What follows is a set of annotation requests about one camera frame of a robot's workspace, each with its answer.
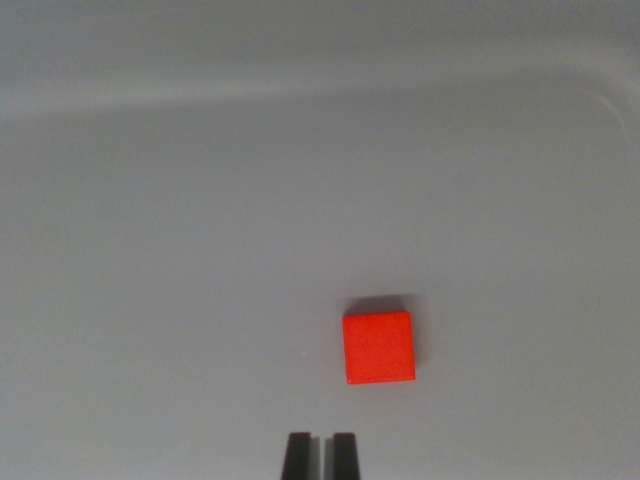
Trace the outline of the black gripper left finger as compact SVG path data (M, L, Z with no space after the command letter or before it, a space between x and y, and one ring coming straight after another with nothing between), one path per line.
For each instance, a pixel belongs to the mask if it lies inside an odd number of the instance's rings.
M318 480L320 478L319 438L310 432L289 434L281 471L281 480Z

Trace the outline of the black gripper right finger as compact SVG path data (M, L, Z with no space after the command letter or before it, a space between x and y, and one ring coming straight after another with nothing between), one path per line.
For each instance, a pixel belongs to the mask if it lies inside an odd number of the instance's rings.
M361 479L357 441L354 433L335 433L325 441L324 479Z

